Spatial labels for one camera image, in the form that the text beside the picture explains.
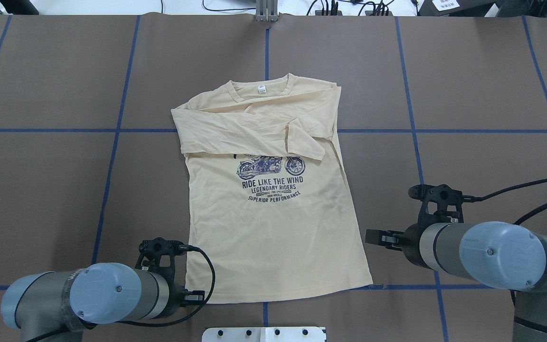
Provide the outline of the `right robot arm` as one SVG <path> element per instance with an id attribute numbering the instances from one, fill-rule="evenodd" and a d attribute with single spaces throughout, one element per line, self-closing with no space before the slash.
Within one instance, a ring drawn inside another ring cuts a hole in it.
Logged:
<path id="1" fill-rule="evenodd" d="M 547 236 L 499 221 L 368 229 L 365 242 L 430 270 L 512 290 L 515 342 L 547 342 Z"/>

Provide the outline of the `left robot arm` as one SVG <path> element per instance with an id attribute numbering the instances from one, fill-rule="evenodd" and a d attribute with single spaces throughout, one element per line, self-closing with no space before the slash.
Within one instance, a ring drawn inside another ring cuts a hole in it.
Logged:
<path id="1" fill-rule="evenodd" d="M 185 290 L 158 273 L 98 263 L 19 278 L 3 295 L 0 314 L 23 342 L 80 342 L 97 325 L 167 318 L 205 299 L 206 292 Z"/>

